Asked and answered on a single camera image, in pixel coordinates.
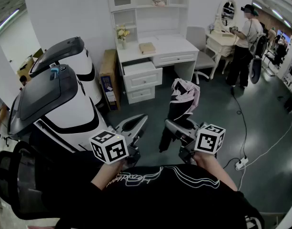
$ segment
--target black pants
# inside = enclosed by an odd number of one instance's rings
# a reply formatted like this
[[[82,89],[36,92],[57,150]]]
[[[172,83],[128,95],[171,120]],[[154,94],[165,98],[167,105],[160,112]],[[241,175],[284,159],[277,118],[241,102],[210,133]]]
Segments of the black pants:
[[[240,74],[240,84],[247,86],[249,79],[249,63],[252,60],[252,55],[248,48],[235,47],[231,70],[227,77],[229,85],[235,85]]]

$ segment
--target power strip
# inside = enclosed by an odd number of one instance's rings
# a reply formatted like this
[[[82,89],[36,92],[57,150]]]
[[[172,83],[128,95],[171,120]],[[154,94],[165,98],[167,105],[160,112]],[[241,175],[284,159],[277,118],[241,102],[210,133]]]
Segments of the power strip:
[[[247,162],[249,162],[247,157],[241,159],[241,161],[236,163],[236,170],[240,170],[242,167],[244,167],[244,165],[246,166]]]

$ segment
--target oval mirror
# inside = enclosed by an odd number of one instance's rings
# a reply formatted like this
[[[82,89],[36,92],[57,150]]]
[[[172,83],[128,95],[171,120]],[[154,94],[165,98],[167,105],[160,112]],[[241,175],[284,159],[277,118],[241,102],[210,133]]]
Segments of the oval mirror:
[[[234,0],[225,0],[219,7],[219,22],[222,29],[228,31],[230,27],[236,26],[238,9]]]

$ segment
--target white wall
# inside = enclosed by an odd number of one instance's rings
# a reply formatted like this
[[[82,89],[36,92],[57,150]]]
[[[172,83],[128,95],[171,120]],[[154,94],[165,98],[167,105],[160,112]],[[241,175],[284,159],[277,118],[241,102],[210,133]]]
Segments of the white wall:
[[[115,48],[107,0],[25,0],[42,49],[80,36],[97,69],[105,49]]]
[[[0,98],[9,108],[20,93],[20,87],[22,84],[13,72],[0,46]]]
[[[31,23],[42,49],[80,36],[96,68],[105,49],[115,48],[108,0],[25,0]],[[189,25],[207,28],[215,20],[222,0],[190,0]],[[252,0],[236,0],[238,7]],[[244,23],[240,13],[239,27]]]
[[[15,72],[29,55],[40,48],[27,12],[0,34],[0,45],[7,60],[13,61],[11,67]]]
[[[211,23],[214,23],[222,1],[224,0],[189,0],[188,26],[201,26],[207,29]],[[237,26],[240,30],[246,21],[240,8],[251,4],[252,0],[235,0],[235,2],[239,10]]]

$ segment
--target ceiling light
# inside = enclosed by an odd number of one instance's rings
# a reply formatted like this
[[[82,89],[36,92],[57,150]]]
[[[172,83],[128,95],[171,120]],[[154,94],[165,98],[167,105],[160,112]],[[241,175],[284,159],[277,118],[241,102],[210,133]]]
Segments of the ceiling light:
[[[255,5],[257,8],[262,9],[262,7],[260,7],[257,3],[253,2],[253,5]]]
[[[290,26],[290,24],[288,23],[288,21],[284,21],[284,23],[285,23],[287,26],[289,26],[289,27],[291,28],[291,26]]]
[[[280,19],[282,19],[281,15],[279,13],[277,13],[275,10],[272,10],[274,14],[277,15],[277,17],[279,17]]]
[[[13,16],[15,16],[17,13],[19,12],[19,10],[15,10],[4,22],[2,25],[0,25],[0,30],[4,27],[5,24],[7,24],[8,21],[10,21]]]

